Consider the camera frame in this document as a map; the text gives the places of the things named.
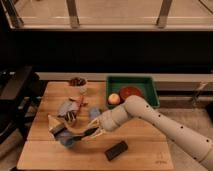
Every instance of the small bowl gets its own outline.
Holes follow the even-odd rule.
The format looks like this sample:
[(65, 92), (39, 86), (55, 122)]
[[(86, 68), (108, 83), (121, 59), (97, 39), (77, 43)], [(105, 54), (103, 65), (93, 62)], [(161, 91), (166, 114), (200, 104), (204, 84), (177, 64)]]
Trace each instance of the small bowl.
[(78, 89), (80, 94), (87, 91), (87, 79), (82, 77), (73, 77), (69, 81), (69, 85)]

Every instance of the chair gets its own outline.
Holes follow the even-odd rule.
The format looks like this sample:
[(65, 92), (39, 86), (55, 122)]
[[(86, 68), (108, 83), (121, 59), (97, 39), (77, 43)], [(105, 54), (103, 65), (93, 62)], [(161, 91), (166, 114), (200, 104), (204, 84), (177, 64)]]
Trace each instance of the chair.
[(33, 117), (25, 117), (25, 114), (36, 99), (29, 85), (38, 81), (38, 76), (32, 67), (26, 66), (17, 69), (14, 75), (2, 73), (0, 80), (0, 144), (16, 129), (26, 140), (28, 129), (25, 124), (31, 122)]

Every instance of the glass window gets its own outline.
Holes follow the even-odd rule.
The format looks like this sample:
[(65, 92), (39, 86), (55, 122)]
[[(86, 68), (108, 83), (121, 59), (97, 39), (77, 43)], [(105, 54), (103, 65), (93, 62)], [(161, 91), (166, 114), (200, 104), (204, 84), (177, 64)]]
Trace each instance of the glass window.
[(213, 0), (0, 0), (11, 28), (213, 30)]

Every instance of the brown bowl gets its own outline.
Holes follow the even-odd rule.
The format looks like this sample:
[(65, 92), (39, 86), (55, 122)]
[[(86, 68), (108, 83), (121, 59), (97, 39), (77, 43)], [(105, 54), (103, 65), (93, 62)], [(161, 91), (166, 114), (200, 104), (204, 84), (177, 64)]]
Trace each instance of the brown bowl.
[(129, 97), (131, 95), (143, 97), (143, 93), (141, 92), (141, 90), (137, 87), (134, 87), (134, 86), (122, 87), (120, 89), (119, 95), (120, 95), (120, 98), (123, 102), (126, 100), (127, 97)]

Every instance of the floor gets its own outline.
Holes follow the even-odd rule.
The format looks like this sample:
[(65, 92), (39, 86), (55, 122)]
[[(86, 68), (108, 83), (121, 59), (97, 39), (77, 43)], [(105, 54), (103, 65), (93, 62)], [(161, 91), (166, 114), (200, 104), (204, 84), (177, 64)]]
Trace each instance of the floor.
[[(202, 1), (212, 8), (212, 0)], [(76, 0), (82, 25), (155, 25), (161, 4), (162, 0)], [(70, 24), (66, 0), (19, 0), (16, 9), (26, 25)], [(213, 15), (198, 0), (173, 0), (168, 24), (212, 25)]]
[[(197, 132), (213, 139), (213, 123), (205, 109), (200, 108), (201, 102), (198, 103), (197, 108), (193, 108), (192, 103), (188, 99), (184, 100), (175, 100), (173, 98), (173, 100), (170, 100), (170, 103), (168, 103), (168, 98), (165, 99), (160, 97), (162, 107), (158, 110), (169, 118), (183, 123)], [(174, 171), (206, 171), (205, 168), (195, 162), (173, 142), (168, 140), (168, 144), (175, 167)], [(24, 142), (18, 131), (16, 131), (0, 146), (1, 171), (9, 171), (16, 165), (23, 145)]]

